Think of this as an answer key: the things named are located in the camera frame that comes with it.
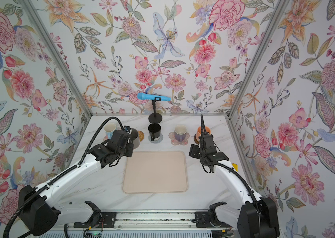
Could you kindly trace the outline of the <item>pink flower silicone coaster right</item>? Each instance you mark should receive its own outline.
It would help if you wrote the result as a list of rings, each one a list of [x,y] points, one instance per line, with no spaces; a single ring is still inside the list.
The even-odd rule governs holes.
[[[185,133],[184,135],[184,139],[182,141],[178,141],[175,139],[175,132],[170,132],[168,137],[171,139],[171,144],[174,145],[174,146],[177,146],[177,145],[187,145],[188,144],[188,139],[190,138],[190,134],[189,133]]]

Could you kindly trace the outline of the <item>woven rattan round coaster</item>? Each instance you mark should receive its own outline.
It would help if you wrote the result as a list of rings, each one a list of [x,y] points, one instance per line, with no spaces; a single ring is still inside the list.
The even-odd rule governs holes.
[[[145,138],[145,135],[142,131],[138,131],[138,135],[139,135],[139,141],[142,142]]]

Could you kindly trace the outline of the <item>white cup with purple outside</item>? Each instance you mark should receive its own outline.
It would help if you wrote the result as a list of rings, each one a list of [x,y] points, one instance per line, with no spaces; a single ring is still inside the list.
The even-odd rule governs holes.
[[[187,128],[184,125],[177,125],[174,129],[174,138],[178,142],[183,142],[186,138]]]

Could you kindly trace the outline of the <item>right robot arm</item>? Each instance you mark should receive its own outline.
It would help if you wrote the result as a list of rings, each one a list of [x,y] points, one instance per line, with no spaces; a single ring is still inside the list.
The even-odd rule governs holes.
[[[218,150],[214,137],[201,118],[199,144],[192,144],[189,156],[198,159],[204,171],[214,173],[233,194],[235,203],[218,202],[208,210],[210,224],[235,228],[242,238],[278,238],[280,236],[276,204],[262,197],[235,170],[229,158]]]

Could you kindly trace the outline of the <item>black microphone stand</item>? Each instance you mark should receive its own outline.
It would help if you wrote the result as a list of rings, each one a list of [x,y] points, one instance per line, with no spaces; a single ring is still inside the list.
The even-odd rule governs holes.
[[[155,97],[152,100],[153,113],[149,115],[149,122],[151,124],[159,124],[162,121],[162,115],[157,113],[157,102],[160,102],[160,97]]]

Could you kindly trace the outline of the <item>blue woven round coaster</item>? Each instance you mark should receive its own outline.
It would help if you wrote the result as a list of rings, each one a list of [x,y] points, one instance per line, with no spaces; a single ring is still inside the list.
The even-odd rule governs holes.
[[[152,140],[151,139],[151,136],[148,135],[148,140],[150,143],[153,143],[153,144],[158,144],[158,143],[161,143],[163,141],[163,135],[161,134],[160,137],[158,137],[157,139],[155,140]]]

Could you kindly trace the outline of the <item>brown wooden round coaster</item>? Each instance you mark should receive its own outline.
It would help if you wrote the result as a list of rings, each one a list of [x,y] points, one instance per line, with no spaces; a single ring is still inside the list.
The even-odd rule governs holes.
[[[200,142],[199,142],[199,138],[198,138],[197,135],[194,136],[194,142],[195,142],[197,145],[200,144]]]

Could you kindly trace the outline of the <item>beige silicone tray mat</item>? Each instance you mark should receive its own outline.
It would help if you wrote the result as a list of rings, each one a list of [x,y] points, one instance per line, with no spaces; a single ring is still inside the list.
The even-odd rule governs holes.
[[[126,159],[124,193],[180,193],[187,189],[186,158],[182,151],[135,152]]]

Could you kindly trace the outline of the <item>blue microphone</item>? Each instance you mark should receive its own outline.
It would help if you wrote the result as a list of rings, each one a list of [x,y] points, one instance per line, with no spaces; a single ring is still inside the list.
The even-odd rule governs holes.
[[[155,100],[155,101],[170,101],[170,97],[160,96],[160,95],[152,95],[146,93],[138,93],[137,99],[139,100]]]

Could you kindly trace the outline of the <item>light blue cup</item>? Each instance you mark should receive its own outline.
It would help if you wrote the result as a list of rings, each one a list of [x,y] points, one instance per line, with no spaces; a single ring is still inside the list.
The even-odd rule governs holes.
[[[117,125],[115,123],[106,123],[106,125],[104,126],[104,131],[106,134],[105,139],[111,139],[116,129]]]

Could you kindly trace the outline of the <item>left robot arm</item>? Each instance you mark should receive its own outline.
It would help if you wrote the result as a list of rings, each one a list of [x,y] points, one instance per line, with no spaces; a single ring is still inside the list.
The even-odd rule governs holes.
[[[97,225],[102,214],[100,208],[92,201],[62,203],[61,199],[88,176],[104,167],[115,166],[122,157],[131,157],[135,138],[132,132],[129,127],[114,131],[111,139],[90,148],[84,161],[65,170],[60,179],[47,181],[36,188],[26,186],[22,189],[19,206],[23,206],[31,196],[35,197],[29,204],[24,205],[19,213],[30,234],[40,236],[56,225],[68,223]]]

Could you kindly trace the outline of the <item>black cup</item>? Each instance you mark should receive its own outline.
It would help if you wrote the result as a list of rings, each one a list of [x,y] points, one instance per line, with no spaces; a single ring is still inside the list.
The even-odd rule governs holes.
[[[149,136],[151,141],[157,141],[160,138],[161,126],[160,124],[150,124],[148,126]]]

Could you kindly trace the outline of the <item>grey cup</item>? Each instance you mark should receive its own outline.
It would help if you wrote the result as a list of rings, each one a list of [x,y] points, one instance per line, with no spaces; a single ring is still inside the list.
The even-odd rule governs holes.
[[[140,146],[140,136],[137,129],[131,128],[131,139],[133,143],[133,148],[137,149]]]

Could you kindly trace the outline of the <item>orange cup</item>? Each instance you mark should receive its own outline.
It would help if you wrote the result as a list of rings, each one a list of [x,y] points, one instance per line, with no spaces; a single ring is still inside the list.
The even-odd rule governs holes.
[[[208,127],[205,127],[205,131],[207,132],[207,133],[211,133],[211,129],[210,128],[208,128]],[[200,140],[199,140],[199,137],[201,136],[201,127],[199,127],[198,129],[197,129],[197,133],[196,133],[196,136],[195,136],[195,139],[197,140],[197,142],[199,142]]]

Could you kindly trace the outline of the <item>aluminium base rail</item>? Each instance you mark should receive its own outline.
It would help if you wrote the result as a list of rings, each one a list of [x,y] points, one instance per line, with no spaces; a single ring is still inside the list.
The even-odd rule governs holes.
[[[248,219],[241,209],[227,205],[208,210],[102,210],[95,230],[222,230],[280,234],[276,211],[266,208]]]

